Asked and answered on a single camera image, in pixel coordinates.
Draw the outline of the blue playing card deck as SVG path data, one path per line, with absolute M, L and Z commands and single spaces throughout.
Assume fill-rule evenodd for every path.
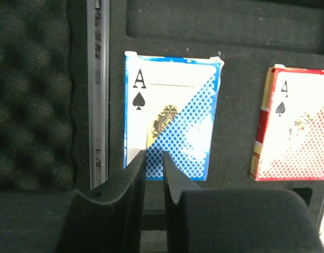
M 163 179 L 163 152 L 207 179 L 223 61 L 125 52 L 123 165 L 146 152 L 146 178 Z

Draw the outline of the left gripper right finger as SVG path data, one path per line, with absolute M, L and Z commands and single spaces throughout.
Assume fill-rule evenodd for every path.
M 169 252 L 324 252 L 303 199 L 291 190 L 205 190 L 163 153 Z

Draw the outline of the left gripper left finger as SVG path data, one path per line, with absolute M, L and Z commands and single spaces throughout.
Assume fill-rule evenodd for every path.
M 0 252 L 139 252 L 146 153 L 82 193 L 1 192 Z

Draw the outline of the red playing card deck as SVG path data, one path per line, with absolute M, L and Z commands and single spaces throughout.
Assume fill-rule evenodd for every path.
M 256 181 L 324 180 L 324 70 L 268 69 L 250 174 Z

